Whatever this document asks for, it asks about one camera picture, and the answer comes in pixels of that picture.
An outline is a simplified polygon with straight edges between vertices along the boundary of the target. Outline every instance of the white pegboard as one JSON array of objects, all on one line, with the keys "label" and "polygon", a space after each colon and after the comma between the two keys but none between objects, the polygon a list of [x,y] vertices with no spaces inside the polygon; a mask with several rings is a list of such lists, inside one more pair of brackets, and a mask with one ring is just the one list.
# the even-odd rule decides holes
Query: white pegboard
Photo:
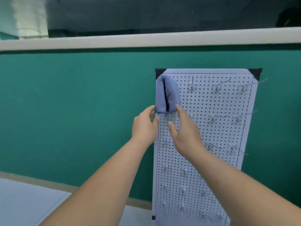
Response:
[{"label": "white pegboard", "polygon": [[[250,71],[167,69],[164,73],[177,81],[181,106],[187,114],[194,115],[192,119],[199,126],[203,143],[207,143],[205,147],[225,162],[241,169],[252,115],[240,117],[239,122],[233,117],[253,112],[258,81]],[[242,90],[242,85],[246,84],[250,85]],[[213,115],[224,118],[214,117],[212,120],[210,116]],[[168,120],[177,129],[180,126],[177,113],[160,114],[154,148],[153,225],[230,224],[230,219],[206,182],[191,163],[176,151]],[[231,150],[229,145],[237,146],[240,151],[236,148]]]}]

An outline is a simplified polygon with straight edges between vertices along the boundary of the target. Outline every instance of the blue-gray fabric item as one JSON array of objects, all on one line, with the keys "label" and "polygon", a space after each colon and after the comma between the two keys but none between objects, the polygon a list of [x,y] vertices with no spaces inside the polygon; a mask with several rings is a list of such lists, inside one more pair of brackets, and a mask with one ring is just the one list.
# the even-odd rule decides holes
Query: blue-gray fabric item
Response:
[{"label": "blue-gray fabric item", "polygon": [[161,74],[156,81],[156,113],[173,113],[180,105],[177,82],[167,74]]}]

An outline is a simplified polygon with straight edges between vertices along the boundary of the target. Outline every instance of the person's left arm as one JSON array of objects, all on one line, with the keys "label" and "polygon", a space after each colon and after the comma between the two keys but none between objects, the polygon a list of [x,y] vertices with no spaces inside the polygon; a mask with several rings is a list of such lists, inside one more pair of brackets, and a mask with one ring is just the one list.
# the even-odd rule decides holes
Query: person's left arm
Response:
[{"label": "person's left arm", "polygon": [[131,140],[40,226],[118,226],[141,159],[157,137],[159,118],[153,119],[154,107],[135,117]]}]

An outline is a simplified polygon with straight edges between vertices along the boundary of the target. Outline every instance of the beige baseboard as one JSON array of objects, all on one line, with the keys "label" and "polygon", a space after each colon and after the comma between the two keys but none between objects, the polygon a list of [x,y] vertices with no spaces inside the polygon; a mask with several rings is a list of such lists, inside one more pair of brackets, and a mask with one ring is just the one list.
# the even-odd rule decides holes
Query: beige baseboard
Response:
[{"label": "beige baseboard", "polygon": [[[70,186],[62,183],[57,183],[57,182],[50,182],[50,181],[45,181],[41,179],[36,179],[36,178],[31,178],[31,177],[26,177],[22,175],[15,175],[15,174],[10,174],[6,172],[1,172],[0,171],[0,178],[5,178],[9,179],[12,181],[17,181],[17,182],[23,182],[31,185],[36,185],[36,186],[42,186],[46,187],[49,189],[54,189],[54,190],[61,190],[69,193],[73,193],[76,191],[78,188],[77,186]],[[138,207],[142,209],[147,209],[151,210],[152,209],[152,203],[149,201],[142,201],[134,198],[128,198],[126,201],[126,205],[133,206],[133,207]]]}]

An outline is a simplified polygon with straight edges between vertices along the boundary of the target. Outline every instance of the person's right arm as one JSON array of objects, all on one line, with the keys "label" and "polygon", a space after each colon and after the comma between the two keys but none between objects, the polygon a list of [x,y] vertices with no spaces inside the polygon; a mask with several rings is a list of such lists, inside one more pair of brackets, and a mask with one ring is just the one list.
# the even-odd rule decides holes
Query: person's right arm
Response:
[{"label": "person's right arm", "polygon": [[209,152],[202,143],[198,126],[177,105],[180,128],[169,121],[177,151],[207,182],[233,225],[301,225],[301,209],[266,186]]}]

